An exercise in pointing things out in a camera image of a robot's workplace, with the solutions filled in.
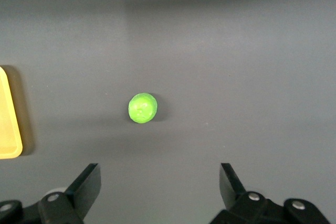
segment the gray table surface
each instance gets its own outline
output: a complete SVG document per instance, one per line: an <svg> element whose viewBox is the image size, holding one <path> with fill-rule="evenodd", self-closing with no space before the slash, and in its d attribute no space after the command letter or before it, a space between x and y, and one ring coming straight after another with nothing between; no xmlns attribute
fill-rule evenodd
<svg viewBox="0 0 336 224"><path fill-rule="evenodd" d="M336 0L0 0L24 153L0 200L32 204L98 162L86 223L209 223L220 162L336 222ZM128 118L133 95L159 111Z"/></svg>

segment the green ball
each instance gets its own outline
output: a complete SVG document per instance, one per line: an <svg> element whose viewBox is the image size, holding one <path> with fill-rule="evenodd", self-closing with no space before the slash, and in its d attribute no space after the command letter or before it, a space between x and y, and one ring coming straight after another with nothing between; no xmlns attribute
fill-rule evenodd
<svg viewBox="0 0 336 224"><path fill-rule="evenodd" d="M157 107L158 103L154 96L140 93L134 96L128 104L128 114L136 123L146 123L154 118Z"/></svg>

